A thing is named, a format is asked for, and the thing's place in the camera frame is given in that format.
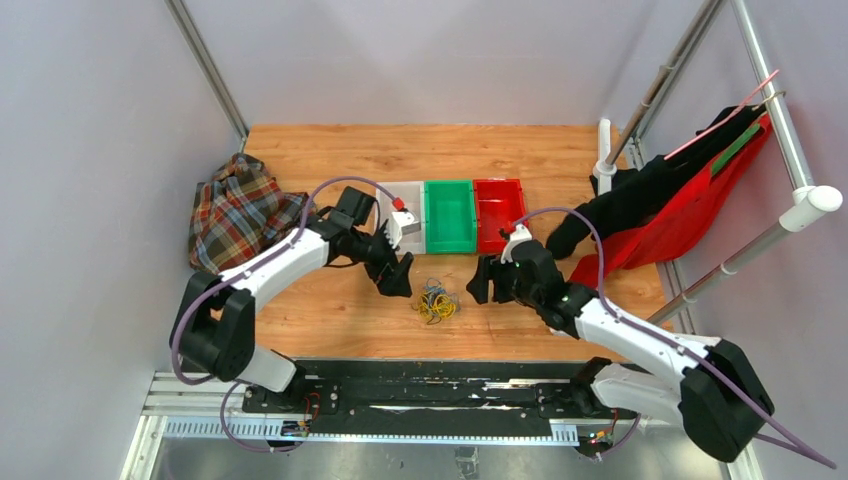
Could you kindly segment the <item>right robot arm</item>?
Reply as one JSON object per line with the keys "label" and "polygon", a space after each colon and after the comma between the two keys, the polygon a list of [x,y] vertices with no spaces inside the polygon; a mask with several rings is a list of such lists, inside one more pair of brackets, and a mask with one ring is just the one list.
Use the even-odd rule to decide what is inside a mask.
{"label": "right robot arm", "polygon": [[593,359],[571,390],[574,408],[595,417],[606,408],[647,414],[679,426],[704,453],[733,462],[774,405],[748,357],[720,337],[673,334],[569,282],[537,240],[505,255],[478,258],[466,286],[478,304],[514,302],[532,309],[554,335],[600,345],[636,364]]}

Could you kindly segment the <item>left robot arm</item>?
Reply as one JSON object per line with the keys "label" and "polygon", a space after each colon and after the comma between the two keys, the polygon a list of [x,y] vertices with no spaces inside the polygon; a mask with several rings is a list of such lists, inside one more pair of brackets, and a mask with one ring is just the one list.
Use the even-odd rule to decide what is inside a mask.
{"label": "left robot arm", "polygon": [[294,282],[340,256],[363,265],[381,295],[411,297],[414,256],[399,257],[384,227],[369,234],[314,217],[238,267],[191,276],[169,338],[173,362],[187,359],[209,379],[262,387],[279,411],[298,411],[306,400],[304,371],[285,355],[258,346],[256,316]]}

